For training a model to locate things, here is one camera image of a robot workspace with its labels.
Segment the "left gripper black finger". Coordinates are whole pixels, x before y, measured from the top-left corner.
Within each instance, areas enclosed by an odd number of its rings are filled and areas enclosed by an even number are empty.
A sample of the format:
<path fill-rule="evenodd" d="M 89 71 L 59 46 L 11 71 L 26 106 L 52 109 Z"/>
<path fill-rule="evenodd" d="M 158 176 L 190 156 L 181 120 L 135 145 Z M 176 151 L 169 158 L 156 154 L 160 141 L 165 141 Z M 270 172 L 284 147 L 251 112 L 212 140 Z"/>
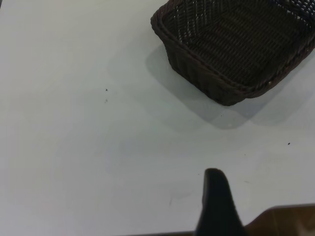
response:
<path fill-rule="evenodd" d="M 228 180 L 223 171 L 205 170 L 202 211 L 195 236 L 246 236 L 233 201 Z"/>

